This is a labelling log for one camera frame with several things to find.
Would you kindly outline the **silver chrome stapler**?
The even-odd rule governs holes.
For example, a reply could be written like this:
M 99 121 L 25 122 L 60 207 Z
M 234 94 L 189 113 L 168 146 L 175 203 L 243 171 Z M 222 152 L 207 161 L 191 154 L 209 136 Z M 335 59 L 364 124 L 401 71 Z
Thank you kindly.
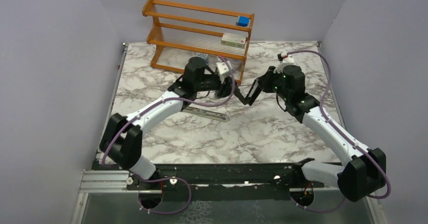
M 206 119 L 219 121 L 219 122 L 228 122 L 230 120 L 229 116 L 226 114 L 209 111 L 206 109 L 191 107 L 191 106 L 184 108 L 182 112 L 193 114 Z

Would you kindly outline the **black stapler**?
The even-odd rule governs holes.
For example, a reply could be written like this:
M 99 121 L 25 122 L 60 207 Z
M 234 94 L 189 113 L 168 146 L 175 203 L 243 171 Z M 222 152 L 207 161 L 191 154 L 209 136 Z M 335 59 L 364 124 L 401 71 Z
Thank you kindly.
M 243 95 L 241 93 L 241 90 L 239 87 L 235 87 L 235 90 L 234 90 L 234 96 L 237 97 L 243 105 L 249 105 L 249 106 L 253 105 L 253 103 L 258 98 L 260 93 L 261 93 L 261 87 L 259 85 L 258 80 L 255 80 L 252 83 L 246 95 Z

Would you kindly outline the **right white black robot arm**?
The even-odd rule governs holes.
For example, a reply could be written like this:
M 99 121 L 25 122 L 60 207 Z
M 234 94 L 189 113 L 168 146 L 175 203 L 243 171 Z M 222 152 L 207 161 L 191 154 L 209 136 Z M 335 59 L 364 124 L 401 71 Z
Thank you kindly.
M 356 202 L 387 185 L 385 153 L 356 140 L 327 114 L 321 103 L 306 92 L 305 74 L 299 66 L 270 66 L 254 84 L 255 95 L 273 93 L 283 100 L 285 111 L 316 133 L 341 163 L 300 161 L 291 173 L 295 186 L 320 182 L 338 188 L 347 200 Z

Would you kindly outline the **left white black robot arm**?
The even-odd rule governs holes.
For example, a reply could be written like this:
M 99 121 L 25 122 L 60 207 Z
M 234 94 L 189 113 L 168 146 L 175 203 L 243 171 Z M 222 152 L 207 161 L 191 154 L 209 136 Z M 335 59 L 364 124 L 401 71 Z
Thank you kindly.
M 99 145 L 103 152 L 101 165 L 105 166 L 105 160 L 110 158 L 122 169 L 139 176 L 145 188 L 156 187 L 159 178 L 156 166 L 142 155 L 143 136 L 191 104 L 208 107 L 208 103 L 196 101 L 198 92 L 219 93 L 224 101 L 215 103 L 215 107 L 226 104 L 234 94 L 237 82 L 228 60 L 220 56 L 215 71 L 207 74 L 208 69 L 205 60 L 192 57 L 183 74 L 157 100 L 126 116 L 119 113 L 110 116 Z

